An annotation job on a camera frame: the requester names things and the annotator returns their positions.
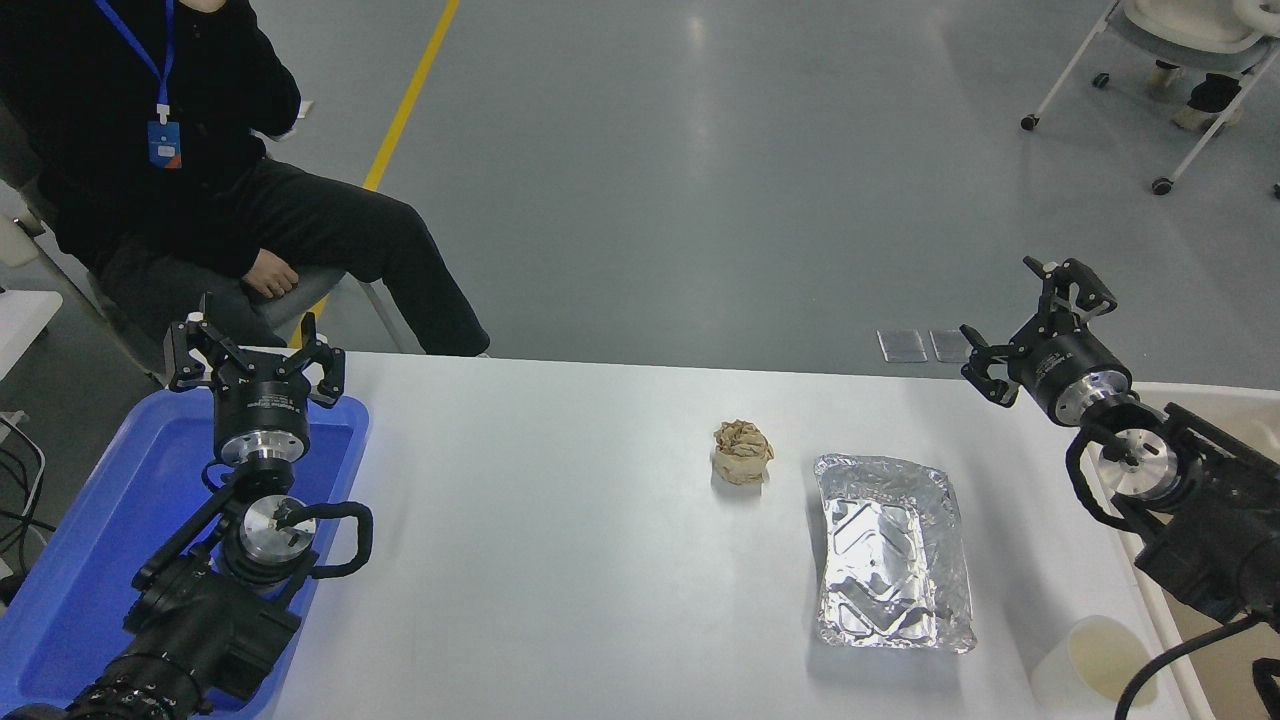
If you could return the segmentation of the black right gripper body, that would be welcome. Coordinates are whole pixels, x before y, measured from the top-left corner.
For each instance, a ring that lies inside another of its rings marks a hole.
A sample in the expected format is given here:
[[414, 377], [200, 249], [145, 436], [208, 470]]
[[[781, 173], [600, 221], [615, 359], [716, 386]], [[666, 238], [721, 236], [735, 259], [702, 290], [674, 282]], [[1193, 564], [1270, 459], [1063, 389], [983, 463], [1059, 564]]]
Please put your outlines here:
[[1079, 421], [1092, 405], [1129, 392], [1129, 370], [1087, 331], [1032, 342], [1007, 375], [1052, 421]]

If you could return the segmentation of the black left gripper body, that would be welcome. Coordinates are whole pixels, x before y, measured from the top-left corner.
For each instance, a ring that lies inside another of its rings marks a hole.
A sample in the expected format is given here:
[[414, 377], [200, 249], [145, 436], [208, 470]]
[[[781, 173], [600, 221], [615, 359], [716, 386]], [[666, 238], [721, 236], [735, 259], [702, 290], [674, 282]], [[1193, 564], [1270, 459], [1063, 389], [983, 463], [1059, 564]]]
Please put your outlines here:
[[282, 374], [265, 360], [252, 365], [246, 370], [228, 363], [212, 373], [214, 439], [282, 432], [307, 441], [310, 379], [297, 372]]

